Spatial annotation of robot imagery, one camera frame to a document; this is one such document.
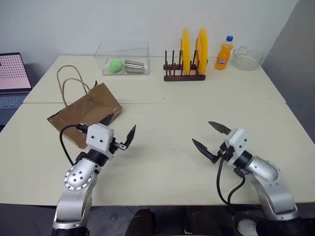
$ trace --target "white table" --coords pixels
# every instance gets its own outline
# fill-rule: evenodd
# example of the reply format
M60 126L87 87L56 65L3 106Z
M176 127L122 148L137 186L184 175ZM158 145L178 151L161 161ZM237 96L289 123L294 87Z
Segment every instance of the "white table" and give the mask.
M63 65L74 65L83 80L93 87L95 80L105 83L119 103L137 104L279 104L285 103L276 87L265 72L241 71L228 65L224 71L213 67L214 59L209 59L206 80L199 82L164 82L164 58L151 58L149 75L103 76L102 64L94 57L60 56L35 88L25 99L25 103L62 103L56 72ZM61 80L78 78L73 68L60 73ZM76 81L66 84L67 102L74 102L83 94L83 88Z
M59 133L46 120L63 104L23 104L0 133L0 203L56 205L69 163ZM224 135L207 121L248 130L248 151L275 162L297 202L315 200L315 146L286 104L123 104L111 124L118 141L136 123L133 143L106 163L93 191L93 205L217 205L218 164L193 145L196 138L216 152ZM81 151L65 140L74 159ZM240 182L225 167L225 196ZM251 186L234 203L257 203Z

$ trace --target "green tennis ball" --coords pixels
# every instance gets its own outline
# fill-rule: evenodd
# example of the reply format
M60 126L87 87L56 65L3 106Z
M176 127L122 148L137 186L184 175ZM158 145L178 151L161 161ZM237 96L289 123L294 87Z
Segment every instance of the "green tennis ball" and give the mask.
M109 71L112 73L117 73L123 70L123 61L120 59L113 59L109 62Z

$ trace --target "plastic bottle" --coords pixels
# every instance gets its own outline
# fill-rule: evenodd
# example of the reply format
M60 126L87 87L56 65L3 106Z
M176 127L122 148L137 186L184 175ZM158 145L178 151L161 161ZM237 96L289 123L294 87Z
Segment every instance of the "plastic bottle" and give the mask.
M218 53L218 57L215 64L215 69L224 70L231 56L231 50L233 48L232 44L233 36L229 35L226 37L226 41L221 44L221 51Z

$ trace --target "laptop screen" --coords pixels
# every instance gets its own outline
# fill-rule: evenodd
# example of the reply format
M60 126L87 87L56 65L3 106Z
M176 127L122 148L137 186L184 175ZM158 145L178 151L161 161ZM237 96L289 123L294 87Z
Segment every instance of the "laptop screen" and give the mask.
M30 88L21 55L19 53L0 54L0 90Z

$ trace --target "stainless steel cup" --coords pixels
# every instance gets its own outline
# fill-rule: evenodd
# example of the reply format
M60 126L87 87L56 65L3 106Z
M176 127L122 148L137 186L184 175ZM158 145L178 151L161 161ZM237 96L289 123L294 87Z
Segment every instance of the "stainless steel cup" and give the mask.
M125 59L124 68L125 68L125 72L127 73L136 73L136 74L144 73L144 64L141 62Z

